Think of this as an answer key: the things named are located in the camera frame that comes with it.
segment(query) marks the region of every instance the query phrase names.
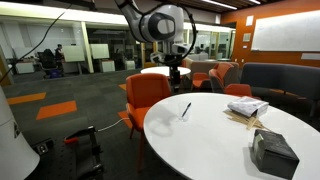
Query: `ceiling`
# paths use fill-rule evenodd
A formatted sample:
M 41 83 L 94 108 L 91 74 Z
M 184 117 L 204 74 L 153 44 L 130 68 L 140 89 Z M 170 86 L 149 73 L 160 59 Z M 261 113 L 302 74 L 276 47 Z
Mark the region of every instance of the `ceiling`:
M 199 10 L 203 10 L 203 11 L 214 12 L 214 13 L 218 13 L 218 14 L 223 14 L 223 13 L 235 11 L 234 9 L 215 5 L 215 4 L 212 4 L 209 2 L 204 2 L 202 0 L 157 0 L 157 1 L 179 3 L 179 4 L 184 5 L 186 7 L 199 9 Z M 228 5 L 228 6 L 235 7 L 235 8 L 237 8 L 236 10 L 241 10 L 241 9 L 261 6 L 261 5 L 265 5 L 265 4 L 269 4 L 269 3 L 273 3 L 273 2 L 279 2 L 279 1 L 283 1 L 283 0 L 256 0 L 257 2 L 260 2 L 260 4 L 256 4 L 250 0 L 214 0 L 214 1 Z

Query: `cable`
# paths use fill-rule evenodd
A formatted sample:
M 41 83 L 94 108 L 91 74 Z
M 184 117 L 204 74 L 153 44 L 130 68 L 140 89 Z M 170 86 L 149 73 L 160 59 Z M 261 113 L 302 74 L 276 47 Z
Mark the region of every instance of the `cable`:
M 39 46 L 43 43 L 43 41 L 44 41 L 45 38 L 47 37 L 47 34 L 48 34 L 49 30 L 51 29 L 51 27 L 60 19 L 60 17 L 61 17 L 62 15 L 64 15 L 64 13 L 67 12 L 68 9 L 70 9 L 71 6 L 72 6 L 72 4 L 70 4 L 70 5 L 67 7 L 67 9 L 65 9 L 65 11 L 62 12 L 62 13 L 51 23 L 51 25 L 50 25 L 49 28 L 47 29 L 46 33 L 44 34 L 44 37 L 42 38 L 42 40 L 41 40 L 32 50 L 30 50 L 28 53 L 26 53 L 25 55 L 23 55 L 19 60 L 23 59 L 26 55 L 28 55 L 29 53 L 31 53 L 32 51 L 34 51 L 37 47 L 39 47 Z M 7 75 L 9 74 L 9 72 L 12 70 L 12 68 L 15 67 L 16 64 L 17 64 L 17 61 L 15 61 L 14 63 L 12 63 L 12 67 L 3 75 L 3 77 L 2 77 L 1 80 L 0 80 L 0 83 L 4 80 L 4 78 L 7 77 Z
M 114 124 L 112 124 L 112 125 L 110 125 L 110 126 L 107 126 L 107 127 L 105 127 L 105 128 L 99 129 L 98 132 L 107 130 L 107 129 L 109 129 L 109 128 L 115 126 L 115 125 L 117 125 L 119 122 L 121 122 L 121 121 L 123 121 L 123 120 L 129 120 L 129 118 L 122 118 L 122 119 L 120 119 L 119 121 L 117 121 L 116 123 L 114 123 Z

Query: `pen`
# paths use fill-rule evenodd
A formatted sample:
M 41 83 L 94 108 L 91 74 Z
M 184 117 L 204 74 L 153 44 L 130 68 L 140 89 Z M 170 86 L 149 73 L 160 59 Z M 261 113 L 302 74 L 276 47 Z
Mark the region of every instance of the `pen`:
M 183 114 L 182 114 L 181 117 L 183 117 L 184 115 L 186 115 L 186 113 L 187 113 L 187 111 L 188 111 L 188 109 L 189 109 L 190 106 L 191 106 L 191 102 L 188 104 L 186 110 L 184 110 L 184 112 L 183 112 Z

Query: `person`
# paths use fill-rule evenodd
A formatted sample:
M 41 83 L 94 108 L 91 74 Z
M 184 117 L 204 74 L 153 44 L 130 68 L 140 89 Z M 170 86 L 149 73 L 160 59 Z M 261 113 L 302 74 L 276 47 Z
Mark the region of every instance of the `person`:
M 63 73 L 62 61 L 64 60 L 64 55 L 63 55 L 63 52 L 62 52 L 62 45 L 58 44 L 57 46 L 58 46 L 57 49 L 55 49 L 54 59 L 56 60 L 56 64 L 58 66 L 58 69 L 61 72 L 61 75 L 63 76 L 64 73 Z

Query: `orange wall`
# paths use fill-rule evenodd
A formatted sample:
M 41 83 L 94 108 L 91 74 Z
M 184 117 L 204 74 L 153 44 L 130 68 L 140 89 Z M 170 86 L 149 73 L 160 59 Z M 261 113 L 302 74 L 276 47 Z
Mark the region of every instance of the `orange wall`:
M 320 0 L 283 0 L 260 7 L 222 14 L 221 24 L 237 22 L 232 61 L 237 59 L 240 67 L 246 62 L 286 63 L 320 67 L 320 60 L 301 60 L 303 52 L 251 52 L 256 19 L 314 10 L 320 10 Z M 253 25 L 246 26 L 247 16 L 252 15 L 254 16 Z M 251 33 L 250 42 L 243 42 L 244 33 Z

